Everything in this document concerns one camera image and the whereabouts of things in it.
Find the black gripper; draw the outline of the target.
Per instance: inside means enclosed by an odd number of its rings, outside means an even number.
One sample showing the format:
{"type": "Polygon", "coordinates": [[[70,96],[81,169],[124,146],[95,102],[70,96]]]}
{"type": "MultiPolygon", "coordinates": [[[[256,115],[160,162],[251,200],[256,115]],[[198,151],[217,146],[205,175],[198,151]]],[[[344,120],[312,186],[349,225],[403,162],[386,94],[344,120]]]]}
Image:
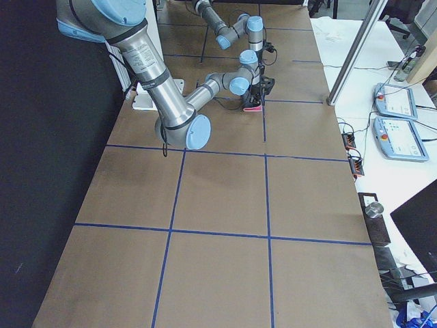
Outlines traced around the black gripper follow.
{"type": "Polygon", "coordinates": [[[261,109],[263,107],[262,92],[264,88],[261,83],[250,85],[242,96],[243,109],[261,109]]]}
{"type": "Polygon", "coordinates": [[[262,82],[264,79],[264,71],[265,71],[263,51],[257,52],[257,58],[258,58],[259,81],[262,82]]]}

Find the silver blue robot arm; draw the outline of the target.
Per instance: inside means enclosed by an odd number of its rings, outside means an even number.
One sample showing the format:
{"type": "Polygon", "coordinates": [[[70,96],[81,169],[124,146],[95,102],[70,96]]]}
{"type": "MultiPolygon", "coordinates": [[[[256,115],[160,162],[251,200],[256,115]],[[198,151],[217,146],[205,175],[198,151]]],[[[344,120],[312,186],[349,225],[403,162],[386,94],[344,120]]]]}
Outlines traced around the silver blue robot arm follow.
{"type": "Polygon", "coordinates": [[[249,49],[255,51],[259,64],[259,73],[264,74],[262,63],[264,51],[264,23],[261,16],[250,16],[247,13],[239,15],[237,21],[228,26],[216,13],[212,2],[208,0],[191,1],[194,11],[205,20],[214,31],[216,41],[221,49],[228,49],[237,40],[248,36],[249,49]]]}
{"type": "Polygon", "coordinates": [[[221,90],[259,106],[264,24],[260,16],[242,14],[231,27],[215,12],[210,1],[193,1],[193,9],[216,34],[222,49],[243,36],[249,49],[241,52],[235,72],[209,74],[205,82],[184,97],[147,34],[145,1],[57,1],[57,23],[68,37],[89,42],[108,42],[121,51],[142,88],[154,101],[159,117],[156,134],[165,145],[198,150],[211,133],[209,119],[198,111],[221,90]]]}

